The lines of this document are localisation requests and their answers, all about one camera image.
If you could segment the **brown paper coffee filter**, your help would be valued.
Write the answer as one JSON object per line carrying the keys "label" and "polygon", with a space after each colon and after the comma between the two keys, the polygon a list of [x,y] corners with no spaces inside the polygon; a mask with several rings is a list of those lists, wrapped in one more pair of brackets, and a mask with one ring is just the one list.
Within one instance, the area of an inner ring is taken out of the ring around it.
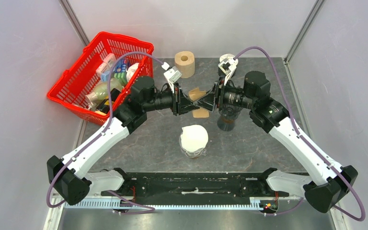
{"label": "brown paper coffee filter", "polygon": [[[201,91],[198,87],[189,91],[188,95],[192,101],[200,99],[206,95],[206,91]],[[193,118],[209,118],[209,111],[204,108],[195,109],[192,111]]]}

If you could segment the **dark smoked plastic dripper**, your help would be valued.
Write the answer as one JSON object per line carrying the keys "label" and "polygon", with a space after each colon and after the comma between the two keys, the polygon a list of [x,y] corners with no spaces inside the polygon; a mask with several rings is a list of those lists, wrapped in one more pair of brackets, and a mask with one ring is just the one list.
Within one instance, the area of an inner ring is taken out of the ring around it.
{"label": "dark smoked plastic dripper", "polygon": [[227,106],[220,111],[220,115],[227,120],[236,120],[241,111],[241,107]]}

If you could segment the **white paper coffee filter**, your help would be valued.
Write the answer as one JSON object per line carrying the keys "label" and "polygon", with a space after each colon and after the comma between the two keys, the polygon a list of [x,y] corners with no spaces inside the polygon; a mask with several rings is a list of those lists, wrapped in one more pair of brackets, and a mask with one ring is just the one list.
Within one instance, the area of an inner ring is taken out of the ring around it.
{"label": "white paper coffee filter", "polygon": [[184,126],[182,127],[179,141],[183,150],[195,153],[206,147],[208,143],[208,132],[201,125]]}

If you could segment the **clear glass dripper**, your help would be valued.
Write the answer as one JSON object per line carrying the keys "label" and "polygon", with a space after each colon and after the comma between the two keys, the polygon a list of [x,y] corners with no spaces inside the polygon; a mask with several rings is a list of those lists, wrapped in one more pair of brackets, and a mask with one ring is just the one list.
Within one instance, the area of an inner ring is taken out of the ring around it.
{"label": "clear glass dripper", "polygon": [[207,150],[205,148],[201,148],[201,149],[198,149],[196,151],[187,151],[183,144],[182,144],[182,141],[180,140],[180,147],[181,147],[181,152],[187,156],[188,158],[190,159],[197,159],[199,158],[200,156],[202,155],[206,155],[207,154]]}

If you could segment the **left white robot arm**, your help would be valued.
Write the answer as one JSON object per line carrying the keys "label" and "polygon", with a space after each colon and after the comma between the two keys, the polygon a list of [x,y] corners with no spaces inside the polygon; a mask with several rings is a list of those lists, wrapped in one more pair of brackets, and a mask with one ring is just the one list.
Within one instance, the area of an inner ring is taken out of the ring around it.
{"label": "left white robot arm", "polygon": [[87,195],[99,194],[106,190],[127,195],[131,182],[124,178],[121,170],[90,172],[90,168],[107,151],[128,135],[132,134],[147,120],[147,112],[170,108],[174,115],[186,114],[198,109],[197,103],[184,94],[178,83],[171,89],[159,91],[153,78],[142,76],[130,88],[130,94],[113,112],[107,122],[74,151],[47,161],[50,186],[46,201],[49,207],[50,195],[55,189],[69,205],[75,205]]}

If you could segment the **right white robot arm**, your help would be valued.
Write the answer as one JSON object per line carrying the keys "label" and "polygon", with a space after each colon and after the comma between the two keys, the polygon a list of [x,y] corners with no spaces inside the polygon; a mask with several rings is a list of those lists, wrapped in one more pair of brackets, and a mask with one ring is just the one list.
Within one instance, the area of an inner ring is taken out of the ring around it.
{"label": "right white robot arm", "polygon": [[308,173],[303,176],[270,168],[257,183],[260,194],[270,196],[276,191],[297,195],[317,211],[326,213],[349,193],[357,170],[351,165],[343,167],[304,136],[287,108],[271,98],[271,83],[263,72],[248,72],[243,87],[223,83],[220,79],[194,104],[210,111],[228,106],[249,109],[253,123],[279,141]]}

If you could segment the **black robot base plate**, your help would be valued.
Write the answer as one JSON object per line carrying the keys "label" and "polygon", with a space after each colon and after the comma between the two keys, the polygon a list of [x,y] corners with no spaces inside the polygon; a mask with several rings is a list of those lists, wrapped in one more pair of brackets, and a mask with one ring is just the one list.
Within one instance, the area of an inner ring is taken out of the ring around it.
{"label": "black robot base plate", "polygon": [[288,197],[252,172],[127,172],[115,191],[141,205],[246,205],[251,197]]}

